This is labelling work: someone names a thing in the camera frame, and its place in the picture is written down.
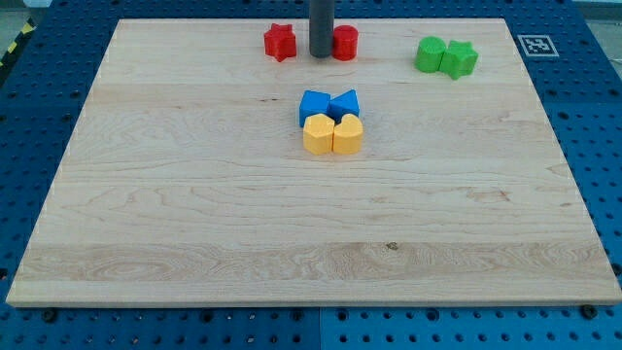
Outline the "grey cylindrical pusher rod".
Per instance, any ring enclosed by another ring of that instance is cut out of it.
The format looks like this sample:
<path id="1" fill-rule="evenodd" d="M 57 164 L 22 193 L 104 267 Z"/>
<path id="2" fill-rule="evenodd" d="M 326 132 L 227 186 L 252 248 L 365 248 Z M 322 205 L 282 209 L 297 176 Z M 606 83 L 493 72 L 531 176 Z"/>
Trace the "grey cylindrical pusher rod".
<path id="1" fill-rule="evenodd" d="M 311 0 L 309 3 L 309 51 L 316 58 L 332 52 L 334 0 Z"/>

